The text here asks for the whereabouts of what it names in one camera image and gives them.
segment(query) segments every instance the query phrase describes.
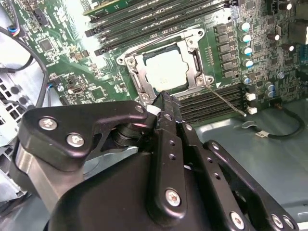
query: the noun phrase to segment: white connector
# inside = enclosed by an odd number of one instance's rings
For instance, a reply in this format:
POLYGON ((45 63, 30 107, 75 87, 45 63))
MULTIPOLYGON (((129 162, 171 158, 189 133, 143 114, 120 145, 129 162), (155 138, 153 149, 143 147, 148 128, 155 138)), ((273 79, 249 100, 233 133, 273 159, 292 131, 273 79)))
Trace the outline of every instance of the white connector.
POLYGON ((252 101, 256 99, 256 94, 254 93, 246 93, 245 96, 248 101, 252 101))
POLYGON ((256 107, 247 107, 247 111, 249 114, 253 115, 258 112, 256 107))

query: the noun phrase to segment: motherboard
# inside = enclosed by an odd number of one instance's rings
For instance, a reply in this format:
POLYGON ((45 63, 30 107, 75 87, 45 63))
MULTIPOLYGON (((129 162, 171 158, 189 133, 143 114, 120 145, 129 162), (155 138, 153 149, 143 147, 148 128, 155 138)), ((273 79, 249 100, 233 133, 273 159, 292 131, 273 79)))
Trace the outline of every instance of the motherboard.
MULTIPOLYGON (((13 18, 6 0, 0 0, 13 18)), ((14 0, 19 36, 63 105, 166 90, 195 125, 308 95, 308 3, 277 0, 14 0)))

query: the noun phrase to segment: wire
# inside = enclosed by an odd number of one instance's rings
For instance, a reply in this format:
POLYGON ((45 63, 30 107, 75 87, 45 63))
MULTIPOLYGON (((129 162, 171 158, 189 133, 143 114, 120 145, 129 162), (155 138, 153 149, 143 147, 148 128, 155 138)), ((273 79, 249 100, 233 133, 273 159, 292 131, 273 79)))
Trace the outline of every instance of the wire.
POLYGON ((256 132, 257 136, 268 137, 268 138, 274 139, 274 140, 286 140, 286 139, 289 139, 291 137, 298 135, 303 130, 305 130, 305 128, 306 128, 305 122, 303 121, 303 119, 298 114, 291 112, 290 110, 286 109, 285 107, 282 107, 280 104, 275 104, 274 107, 277 108, 278 110, 283 111, 286 115, 290 116, 291 118, 294 118, 298 122, 298 128, 295 131, 293 131, 293 132, 291 132, 287 135, 273 135, 273 134, 269 134, 268 132, 263 131, 261 128, 259 128, 256 125, 251 126, 250 128, 253 129, 254 132, 256 132))
POLYGON ((22 42, 21 40, 19 40, 18 38, 13 37, 9 31, 7 31, 6 29, 4 29, 3 27, 0 27, 0 32, 5 34, 6 36, 12 38, 14 41, 16 41, 19 45, 21 45, 26 51, 28 51, 31 56, 33 56, 33 58, 37 61, 37 63, 39 64, 42 72, 43 72, 43 81, 42 81, 42 85, 41 85, 41 89, 39 91, 39 96, 38 96, 38 101, 36 103, 36 107, 42 107, 44 100, 45 100, 45 95, 46 95, 46 90, 47 90, 47 84, 48 84, 48 70, 46 65, 43 63, 43 61, 40 59, 40 57, 33 51, 31 50, 24 42, 22 42))
POLYGON ((26 69, 27 67, 29 67, 32 64, 32 61, 34 60, 33 56, 30 55, 28 61, 25 63, 25 65, 14 69, 14 68, 6 68, 6 67, 2 67, 0 68, 0 73, 15 73, 17 71, 22 71, 24 69, 26 69))
POLYGON ((20 32, 20 23, 19 23, 19 19, 17 16, 17 12, 15 9, 15 6, 12 2, 12 0, 7 0, 7 3, 9 4, 11 10, 13 11, 13 15, 14 15, 14 22, 16 24, 16 27, 14 29, 8 28, 8 30, 12 33, 12 35, 15 37, 19 34, 20 32))

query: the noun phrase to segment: black plastic part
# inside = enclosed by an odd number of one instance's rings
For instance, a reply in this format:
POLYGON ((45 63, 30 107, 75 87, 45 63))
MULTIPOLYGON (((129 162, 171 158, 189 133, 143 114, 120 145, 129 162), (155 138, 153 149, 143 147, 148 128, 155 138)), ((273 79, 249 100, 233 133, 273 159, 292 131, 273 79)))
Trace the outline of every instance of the black plastic part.
POLYGON ((92 150, 92 138, 102 133, 106 140, 111 129, 119 124, 142 123, 147 112, 138 112, 134 101, 109 102, 69 107, 39 108, 24 114, 18 137, 23 148, 62 171, 75 171, 83 166, 92 150), (42 118, 51 118, 58 124, 55 130, 39 126, 42 118), (69 134, 77 133, 84 139, 76 148, 66 142, 69 134))

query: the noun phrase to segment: chip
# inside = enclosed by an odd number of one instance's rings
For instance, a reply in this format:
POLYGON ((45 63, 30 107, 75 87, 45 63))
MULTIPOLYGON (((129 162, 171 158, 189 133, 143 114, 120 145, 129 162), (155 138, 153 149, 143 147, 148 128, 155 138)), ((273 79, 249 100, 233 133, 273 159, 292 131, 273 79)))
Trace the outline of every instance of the chip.
POLYGON ((217 41, 219 43, 227 42, 227 41, 229 41, 229 35, 228 34, 219 35, 219 36, 217 36, 217 41))
POLYGON ((217 26, 214 27, 215 32, 217 34, 223 33, 227 31, 227 25, 226 24, 218 24, 217 26))
POLYGON ((246 9, 249 10, 249 9, 252 9, 255 7, 255 4, 253 1, 249 1, 246 3, 246 9))
POLYGON ((220 46, 218 47, 218 50, 219 50, 219 52, 221 52, 221 53, 227 52, 227 51, 230 50, 230 46, 229 46, 228 43, 227 43, 227 44, 223 44, 223 45, 220 45, 220 46))
POLYGON ((232 62, 224 63, 224 64, 222 64, 222 68, 223 68, 224 70, 232 69, 232 68, 233 68, 233 63, 232 63, 232 62))
POLYGON ((233 76, 234 76, 234 72, 233 72, 233 71, 225 71, 225 72, 223 73, 223 76, 224 76, 225 78, 233 77, 233 76))
POLYGON ((255 52, 262 50, 262 45, 255 45, 255 52))
POLYGON ((48 39, 39 42, 39 45, 43 49, 43 51, 50 51, 51 49, 53 49, 52 44, 49 42, 48 39))
POLYGON ((278 58, 273 58, 273 59, 271 60, 271 64, 272 64, 272 65, 276 64, 277 62, 278 62, 278 58))
POLYGON ((232 56, 231 56, 230 53, 226 53, 226 54, 221 54, 221 55, 220 55, 220 59, 221 59, 222 61, 228 61, 228 60, 230 60, 231 58, 232 58, 232 56))

